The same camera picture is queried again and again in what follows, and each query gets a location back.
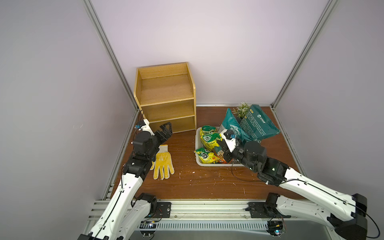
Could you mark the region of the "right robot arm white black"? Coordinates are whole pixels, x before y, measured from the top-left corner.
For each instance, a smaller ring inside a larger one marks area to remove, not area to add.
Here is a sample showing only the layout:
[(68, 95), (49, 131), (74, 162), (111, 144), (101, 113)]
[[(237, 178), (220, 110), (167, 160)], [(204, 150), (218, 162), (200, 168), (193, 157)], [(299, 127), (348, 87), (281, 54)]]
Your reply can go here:
[(237, 140), (231, 139), (218, 141), (218, 144), (227, 162), (239, 161), (266, 185), (306, 198), (305, 201), (295, 201), (270, 193), (264, 204), (266, 213), (278, 218), (297, 216), (318, 222), (333, 229), (345, 240), (367, 239), (368, 200), (363, 195), (343, 194), (305, 177), (287, 164), (268, 157), (267, 150), (258, 142), (241, 146)]

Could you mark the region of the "yellow green fertilizer packet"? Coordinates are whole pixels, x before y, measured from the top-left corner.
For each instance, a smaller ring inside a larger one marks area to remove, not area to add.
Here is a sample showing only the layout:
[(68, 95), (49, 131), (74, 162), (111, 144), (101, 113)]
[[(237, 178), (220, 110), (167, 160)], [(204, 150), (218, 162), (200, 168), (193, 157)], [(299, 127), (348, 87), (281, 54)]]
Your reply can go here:
[(200, 136), (204, 136), (211, 133), (216, 133), (218, 129), (210, 125), (204, 125), (201, 127)]
[(195, 150), (195, 153), (198, 155), (203, 164), (216, 164), (216, 161), (218, 160), (215, 154), (206, 148), (199, 148)]

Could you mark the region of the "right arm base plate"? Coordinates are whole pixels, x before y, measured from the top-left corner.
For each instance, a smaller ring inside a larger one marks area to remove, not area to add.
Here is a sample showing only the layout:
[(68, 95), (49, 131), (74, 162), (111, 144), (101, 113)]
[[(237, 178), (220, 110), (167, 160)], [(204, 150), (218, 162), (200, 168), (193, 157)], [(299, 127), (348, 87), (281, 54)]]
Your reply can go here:
[(290, 215), (282, 215), (276, 208), (268, 206), (265, 202), (248, 202), (245, 211), (249, 212), (251, 218), (291, 218)]

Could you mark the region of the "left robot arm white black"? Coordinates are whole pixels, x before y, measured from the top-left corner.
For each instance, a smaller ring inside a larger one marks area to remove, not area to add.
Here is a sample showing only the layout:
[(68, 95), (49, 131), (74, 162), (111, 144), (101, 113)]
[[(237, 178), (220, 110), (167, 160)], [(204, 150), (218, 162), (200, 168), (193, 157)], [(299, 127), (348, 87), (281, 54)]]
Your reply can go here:
[(151, 194), (135, 195), (146, 179), (160, 146), (172, 135), (170, 122), (153, 131), (148, 120), (139, 121), (140, 131), (133, 139), (133, 151), (125, 163), (121, 180), (101, 217), (80, 240), (128, 240), (147, 216), (154, 216), (157, 199)]

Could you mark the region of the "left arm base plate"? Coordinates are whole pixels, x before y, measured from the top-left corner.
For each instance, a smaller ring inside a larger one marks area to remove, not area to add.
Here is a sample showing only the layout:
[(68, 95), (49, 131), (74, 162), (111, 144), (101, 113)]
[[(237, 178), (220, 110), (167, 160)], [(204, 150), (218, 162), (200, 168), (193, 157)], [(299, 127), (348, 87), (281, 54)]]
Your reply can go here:
[(145, 219), (168, 219), (171, 216), (171, 202), (157, 202), (156, 207), (150, 210)]

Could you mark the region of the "green packet shelf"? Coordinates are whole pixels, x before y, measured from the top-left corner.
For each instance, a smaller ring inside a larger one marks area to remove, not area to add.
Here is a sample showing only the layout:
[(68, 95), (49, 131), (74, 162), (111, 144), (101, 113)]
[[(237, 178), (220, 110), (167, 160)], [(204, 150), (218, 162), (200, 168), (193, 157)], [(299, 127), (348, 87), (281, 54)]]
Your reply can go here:
[(217, 143), (217, 141), (221, 141), (222, 137), (219, 133), (207, 133), (207, 134), (202, 134), (200, 136), (200, 139), (201, 139), (203, 146), (207, 150), (212, 151), (215, 147), (220, 146)]

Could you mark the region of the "green orange bee fertilizer bag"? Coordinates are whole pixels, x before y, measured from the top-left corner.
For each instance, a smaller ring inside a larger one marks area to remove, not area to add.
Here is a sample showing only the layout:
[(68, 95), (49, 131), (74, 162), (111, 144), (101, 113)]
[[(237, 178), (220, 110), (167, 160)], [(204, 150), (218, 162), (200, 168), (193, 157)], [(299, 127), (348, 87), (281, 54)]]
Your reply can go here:
[(218, 153), (214, 152), (216, 158), (218, 159), (216, 161), (217, 164), (227, 164), (228, 162), (224, 159), (224, 152), (219, 151)]

